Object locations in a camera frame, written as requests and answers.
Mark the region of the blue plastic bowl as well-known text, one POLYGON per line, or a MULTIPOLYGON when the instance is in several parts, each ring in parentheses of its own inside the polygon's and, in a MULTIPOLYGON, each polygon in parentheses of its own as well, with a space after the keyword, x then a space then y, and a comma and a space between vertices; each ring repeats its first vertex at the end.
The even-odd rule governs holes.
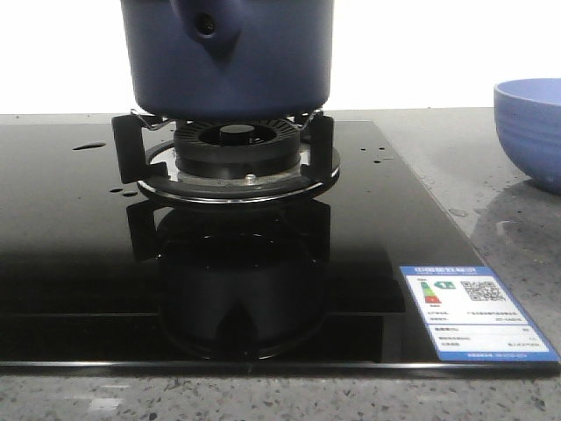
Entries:
POLYGON ((540 189, 560 193, 560 80, 494 86, 494 122, 507 157, 540 189))

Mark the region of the blue white energy label sticker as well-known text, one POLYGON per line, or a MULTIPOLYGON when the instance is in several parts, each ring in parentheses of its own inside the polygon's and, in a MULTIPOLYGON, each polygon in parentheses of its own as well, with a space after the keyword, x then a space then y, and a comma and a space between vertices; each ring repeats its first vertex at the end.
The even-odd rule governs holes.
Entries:
POLYGON ((441 361, 553 362, 560 356, 488 267, 401 266, 441 361))

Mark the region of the black round gas burner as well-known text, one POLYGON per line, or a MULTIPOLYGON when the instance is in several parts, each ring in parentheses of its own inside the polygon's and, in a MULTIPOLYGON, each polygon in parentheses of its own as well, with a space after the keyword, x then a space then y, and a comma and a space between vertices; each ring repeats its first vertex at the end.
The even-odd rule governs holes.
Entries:
POLYGON ((277 174, 299 161, 299 148, 299 131, 284 119, 181 123, 174 132, 177 167, 208 178, 277 174))

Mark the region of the black pot support grate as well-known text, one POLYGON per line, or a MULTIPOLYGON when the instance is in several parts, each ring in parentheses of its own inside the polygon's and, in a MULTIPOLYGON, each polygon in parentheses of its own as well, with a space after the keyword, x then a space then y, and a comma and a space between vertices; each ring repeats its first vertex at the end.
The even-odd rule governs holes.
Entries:
POLYGON ((296 115, 287 120, 300 133, 299 161, 273 175, 247 174, 241 179, 219 179, 190 175, 176 165, 173 138, 150 149, 144 147, 142 131, 157 131, 167 124, 160 116, 129 115, 111 120, 121 180, 135 182, 147 196, 178 203, 237 205, 266 203, 329 189, 340 174, 340 158, 333 146, 334 120, 321 111, 296 115))

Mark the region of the dark blue cooking pot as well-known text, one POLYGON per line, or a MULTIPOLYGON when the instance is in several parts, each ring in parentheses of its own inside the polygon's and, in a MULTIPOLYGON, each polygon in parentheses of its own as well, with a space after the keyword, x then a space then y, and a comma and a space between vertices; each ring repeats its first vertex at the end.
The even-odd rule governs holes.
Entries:
POLYGON ((123 1, 133 92, 187 120, 281 118, 330 95, 332 1, 123 1))

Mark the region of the black glass gas cooktop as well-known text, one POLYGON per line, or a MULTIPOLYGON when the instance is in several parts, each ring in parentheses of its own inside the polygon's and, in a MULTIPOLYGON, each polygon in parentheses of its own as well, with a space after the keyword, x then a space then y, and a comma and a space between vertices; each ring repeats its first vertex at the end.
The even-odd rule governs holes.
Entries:
POLYGON ((556 375, 441 361, 401 266, 485 267, 370 122, 315 199, 164 207, 119 181, 107 124, 1 127, 3 372, 556 375))

